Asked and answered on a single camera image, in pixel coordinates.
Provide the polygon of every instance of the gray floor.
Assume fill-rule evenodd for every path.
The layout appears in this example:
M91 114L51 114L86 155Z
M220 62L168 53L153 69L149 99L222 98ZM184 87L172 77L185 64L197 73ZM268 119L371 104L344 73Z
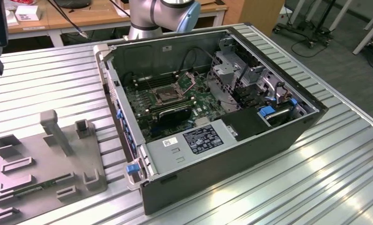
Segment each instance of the gray floor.
M296 7L298 0L286 0L290 7ZM308 0L301 13L305 13L312 1ZM315 21L320 20L327 3L323 2L317 10ZM331 27L339 8L333 8L325 27ZM373 68L369 66L364 54L353 55L357 44L367 35L364 27L367 22L347 14L336 31L333 32L335 41L313 58L304 58L292 51L292 45L304 39L288 31L273 34L272 39L292 55L309 67L309 69L360 106L360 108L373 117ZM294 50L301 55L312 55L324 46L319 45L315 49L298 44Z

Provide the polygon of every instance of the metal slotted surface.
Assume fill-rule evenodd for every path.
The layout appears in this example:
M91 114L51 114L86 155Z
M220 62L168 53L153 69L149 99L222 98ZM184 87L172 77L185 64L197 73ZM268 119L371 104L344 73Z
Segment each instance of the metal slotted surface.
M105 193L23 224L373 224L373 119L260 31L236 28L331 111L289 150L150 216L123 179L126 158L93 45L2 57L0 135L43 132L38 113L47 109L57 109L62 126L93 120L109 177Z

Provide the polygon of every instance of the blue tab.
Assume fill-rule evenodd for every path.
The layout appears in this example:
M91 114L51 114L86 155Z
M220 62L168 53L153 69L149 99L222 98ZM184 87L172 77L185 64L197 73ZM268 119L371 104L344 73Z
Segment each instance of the blue tab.
M138 165L138 163L136 163L136 164L132 164L132 165L128 165L128 168L126 168L126 170L128 170L128 174L134 174L134 173L137 173L138 171L140 171L140 165Z
M122 113L122 110L119 109L118 110L118 119L123 118L123 113Z
M265 117L266 115L276 113L276 110L272 106L266 106L266 107L261 108L260 113Z
M270 99L272 101L277 100L274 97L266 97L266 98Z
M292 103L294 104L294 105L297 105L298 104L298 101L297 101L297 99L292 99Z

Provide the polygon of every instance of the barcode sticker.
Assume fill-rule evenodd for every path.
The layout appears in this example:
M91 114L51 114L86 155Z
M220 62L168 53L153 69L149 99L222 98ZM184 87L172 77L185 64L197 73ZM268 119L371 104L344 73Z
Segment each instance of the barcode sticker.
M45 29L46 27L45 26L41 26L41 27L25 27L23 30L41 30L41 29Z
M172 137L170 139L164 141L165 147L170 146L172 144L177 144L177 143L178 143L178 140L176 137Z

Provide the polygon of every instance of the gray 3d-printed holder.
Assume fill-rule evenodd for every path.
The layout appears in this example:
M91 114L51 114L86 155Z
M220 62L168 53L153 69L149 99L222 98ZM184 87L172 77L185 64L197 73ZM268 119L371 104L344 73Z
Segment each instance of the gray 3d-printed holder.
M46 134L0 137L0 225L22 221L107 189L95 127L61 128L54 110L41 113Z

